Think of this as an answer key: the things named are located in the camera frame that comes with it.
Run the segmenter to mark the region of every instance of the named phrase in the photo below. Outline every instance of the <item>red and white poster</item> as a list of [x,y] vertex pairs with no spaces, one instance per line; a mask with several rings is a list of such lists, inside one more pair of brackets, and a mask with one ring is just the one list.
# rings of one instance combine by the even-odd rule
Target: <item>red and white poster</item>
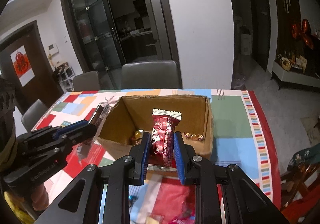
[[19,47],[10,56],[21,85],[25,86],[35,74],[31,68],[24,46]]

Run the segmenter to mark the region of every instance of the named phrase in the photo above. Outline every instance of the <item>gray leather chair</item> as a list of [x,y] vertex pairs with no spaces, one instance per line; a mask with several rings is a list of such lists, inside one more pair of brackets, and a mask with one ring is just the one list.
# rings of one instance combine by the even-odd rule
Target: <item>gray leather chair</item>
[[121,74],[121,89],[182,89],[178,65],[171,60],[127,63]]
[[90,71],[75,76],[73,78],[73,90],[75,92],[101,90],[99,73],[97,71]]
[[25,129],[29,132],[33,129],[35,124],[39,121],[39,119],[47,112],[48,108],[41,100],[36,100],[29,109],[27,109],[26,113],[21,117],[21,122]]

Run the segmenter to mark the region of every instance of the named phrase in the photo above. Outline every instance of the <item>red candy package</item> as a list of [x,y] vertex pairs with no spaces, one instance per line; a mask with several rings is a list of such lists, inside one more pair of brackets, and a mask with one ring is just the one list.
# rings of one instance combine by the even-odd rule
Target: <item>red candy package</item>
[[151,155],[157,163],[167,167],[176,167],[173,159],[173,133],[181,120],[181,113],[153,109],[153,129]]

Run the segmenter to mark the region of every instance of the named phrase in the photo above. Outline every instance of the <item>open cardboard box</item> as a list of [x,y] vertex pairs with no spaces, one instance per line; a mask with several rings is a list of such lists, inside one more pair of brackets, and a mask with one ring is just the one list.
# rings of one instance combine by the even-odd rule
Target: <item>open cardboard box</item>
[[204,135],[204,141],[183,139],[196,154],[210,158],[213,146],[213,119],[210,100],[206,96],[122,96],[112,108],[102,126],[98,141],[108,153],[118,159],[128,155],[129,139],[138,129],[151,131],[153,109],[181,112],[175,131]]

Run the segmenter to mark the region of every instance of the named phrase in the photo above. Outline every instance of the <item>colorful tablecloth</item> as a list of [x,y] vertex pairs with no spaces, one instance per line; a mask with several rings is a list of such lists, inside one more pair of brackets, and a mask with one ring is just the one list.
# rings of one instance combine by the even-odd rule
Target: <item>colorful tablecloth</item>
[[[65,93],[39,120],[34,129],[49,125],[66,126],[81,119],[89,119],[98,104],[105,99],[112,107],[124,95],[177,94],[204,95],[210,98],[214,121],[214,148],[211,160],[222,166],[231,163],[239,165],[279,208],[281,188],[276,150],[267,120],[251,91],[157,89]],[[113,160],[97,141],[88,157],[81,161],[79,161],[76,147],[74,147],[73,152],[67,158],[68,165],[45,183],[50,202],[87,164],[95,163],[98,166],[103,166],[111,164]],[[163,197],[161,196],[163,188],[170,189],[168,183],[175,182],[177,180],[174,178],[153,175],[149,176],[145,185],[130,187],[131,194],[139,194],[131,207],[131,220],[136,223],[145,223],[146,216],[142,212],[155,214],[161,208],[156,205],[161,201],[159,198]],[[183,201],[185,199],[183,196],[177,197],[177,200]]]

